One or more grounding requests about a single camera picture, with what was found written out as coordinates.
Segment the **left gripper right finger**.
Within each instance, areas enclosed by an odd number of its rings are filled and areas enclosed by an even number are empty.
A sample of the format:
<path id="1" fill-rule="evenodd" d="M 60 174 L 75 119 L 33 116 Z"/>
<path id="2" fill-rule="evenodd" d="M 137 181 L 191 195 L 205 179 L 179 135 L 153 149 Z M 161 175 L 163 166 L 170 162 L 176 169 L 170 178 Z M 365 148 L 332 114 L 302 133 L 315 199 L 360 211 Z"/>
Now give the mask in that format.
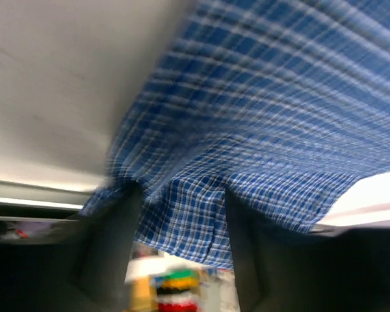
<path id="1" fill-rule="evenodd" d="M 390 311 L 390 227 L 302 234 L 225 202 L 242 311 Z"/>

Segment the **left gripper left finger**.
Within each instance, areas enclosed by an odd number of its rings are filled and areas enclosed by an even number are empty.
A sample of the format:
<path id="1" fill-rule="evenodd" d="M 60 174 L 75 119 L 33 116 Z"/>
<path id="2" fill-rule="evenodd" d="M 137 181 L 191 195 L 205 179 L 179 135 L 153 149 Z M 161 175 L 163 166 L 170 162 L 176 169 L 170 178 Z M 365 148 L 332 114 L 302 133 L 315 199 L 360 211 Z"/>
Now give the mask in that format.
<path id="1" fill-rule="evenodd" d="M 0 240 L 0 311 L 121 311 L 143 190 L 28 239 Z"/>

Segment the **blue plaid long sleeve shirt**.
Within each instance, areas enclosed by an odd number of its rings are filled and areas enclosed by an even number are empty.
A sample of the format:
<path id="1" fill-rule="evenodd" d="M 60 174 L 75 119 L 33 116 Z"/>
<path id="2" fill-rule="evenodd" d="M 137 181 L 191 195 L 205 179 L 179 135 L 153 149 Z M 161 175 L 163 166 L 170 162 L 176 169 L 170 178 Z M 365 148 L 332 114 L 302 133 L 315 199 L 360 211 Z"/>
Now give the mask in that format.
<path id="1" fill-rule="evenodd" d="M 124 116 L 91 215 L 144 188 L 138 242 L 231 269 L 225 196 L 308 232 L 390 172 L 390 1 L 200 1 Z"/>

